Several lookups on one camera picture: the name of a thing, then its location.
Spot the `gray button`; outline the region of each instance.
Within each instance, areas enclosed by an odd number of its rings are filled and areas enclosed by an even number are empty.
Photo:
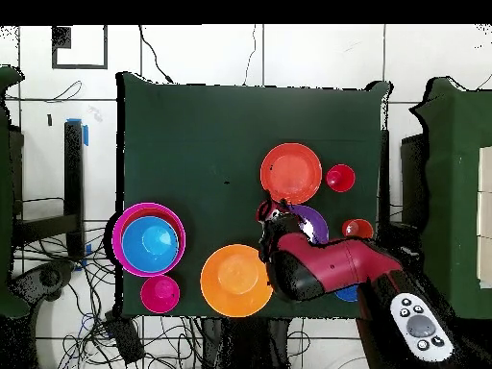
[[[429,317],[422,314],[412,315],[406,323],[406,329],[411,336],[416,338],[424,338],[435,333],[435,325]]]
[[[420,351],[426,351],[429,349],[429,342],[427,342],[425,339],[421,339],[419,342],[417,342],[417,347]]]
[[[432,341],[432,344],[434,344],[436,347],[444,346],[444,341],[439,336],[433,337],[431,341]]]

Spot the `orange plate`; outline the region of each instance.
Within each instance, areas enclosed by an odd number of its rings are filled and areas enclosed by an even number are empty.
[[[285,143],[266,155],[259,177],[274,201],[285,198],[290,204],[302,204],[321,184],[321,163],[303,144]]]
[[[250,246],[229,245],[207,259],[200,277],[209,305],[228,317],[247,317],[262,309],[272,295],[266,266]]]

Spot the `blue bowl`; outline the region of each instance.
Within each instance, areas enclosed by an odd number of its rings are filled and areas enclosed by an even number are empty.
[[[173,262],[180,244],[176,231],[166,221],[156,216],[142,216],[127,227],[121,246],[134,268],[156,273]]]
[[[357,301],[357,286],[358,284],[349,285],[348,287],[335,291],[334,294],[344,302],[354,303]]]

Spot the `small red bowl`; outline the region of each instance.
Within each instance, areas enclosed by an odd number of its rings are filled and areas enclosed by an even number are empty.
[[[356,173],[347,164],[337,164],[328,170],[325,180],[333,191],[347,192],[356,182]]]
[[[365,219],[349,219],[342,225],[344,236],[358,236],[371,238],[374,235],[373,226]]]

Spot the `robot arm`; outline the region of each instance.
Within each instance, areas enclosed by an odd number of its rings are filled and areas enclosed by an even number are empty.
[[[284,300],[307,301],[359,283],[362,319],[378,327],[380,343],[398,360],[397,369],[456,369],[476,359],[465,354],[453,310],[429,279],[406,273],[375,241],[344,238],[312,244],[284,203],[263,204],[257,220],[263,227],[259,258]]]

